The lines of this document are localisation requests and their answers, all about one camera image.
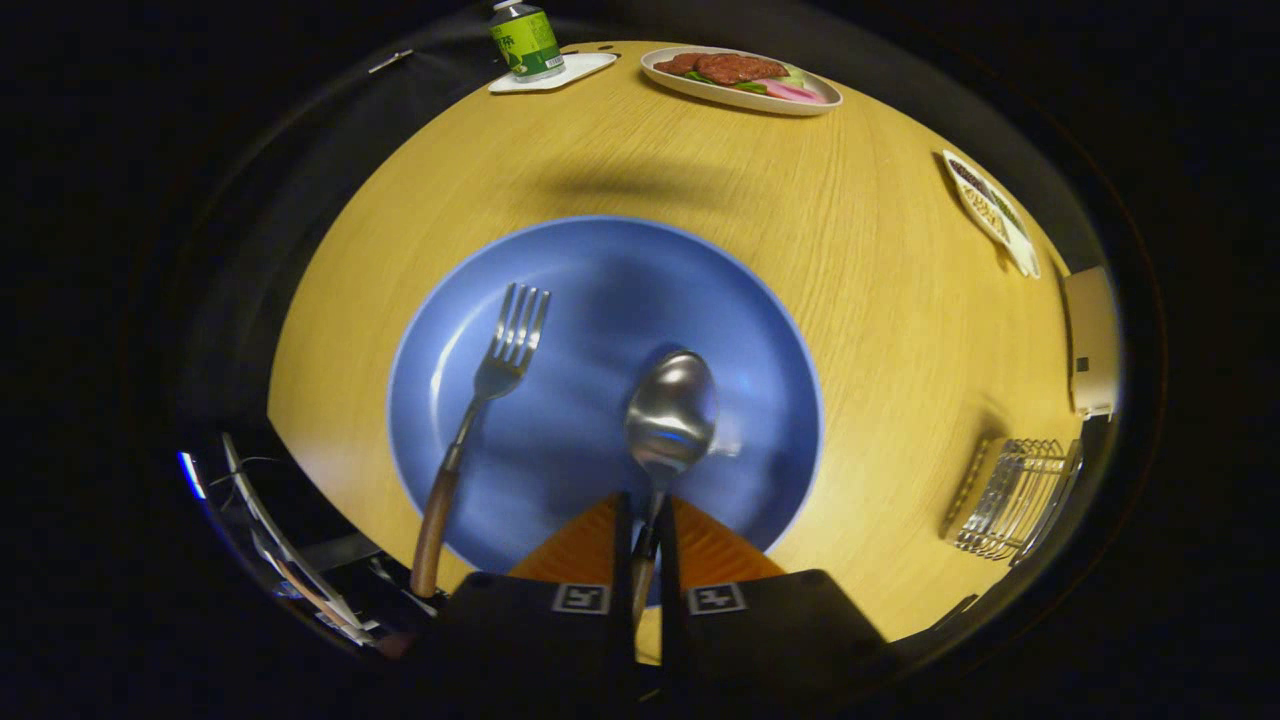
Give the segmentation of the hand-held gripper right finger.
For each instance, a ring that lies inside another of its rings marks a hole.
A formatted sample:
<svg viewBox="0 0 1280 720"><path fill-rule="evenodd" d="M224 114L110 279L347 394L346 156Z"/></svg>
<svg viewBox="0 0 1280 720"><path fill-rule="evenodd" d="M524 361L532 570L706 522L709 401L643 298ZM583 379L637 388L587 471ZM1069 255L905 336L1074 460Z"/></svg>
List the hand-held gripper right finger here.
<svg viewBox="0 0 1280 720"><path fill-rule="evenodd" d="M658 520L662 667L677 697L845 697L893 673L893 651L831 575L777 571L681 498Z"/></svg>

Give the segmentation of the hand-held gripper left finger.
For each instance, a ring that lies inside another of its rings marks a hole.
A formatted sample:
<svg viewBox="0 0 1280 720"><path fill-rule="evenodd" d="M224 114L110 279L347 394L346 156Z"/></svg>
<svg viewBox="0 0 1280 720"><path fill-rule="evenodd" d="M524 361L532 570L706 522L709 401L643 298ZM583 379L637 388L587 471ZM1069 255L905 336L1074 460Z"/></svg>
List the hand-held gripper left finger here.
<svg viewBox="0 0 1280 720"><path fill-rule="evenodd" d="M614 492L548 537L520 575L475 571L420 642L440 693L636 691L634 512Z"/></svg>

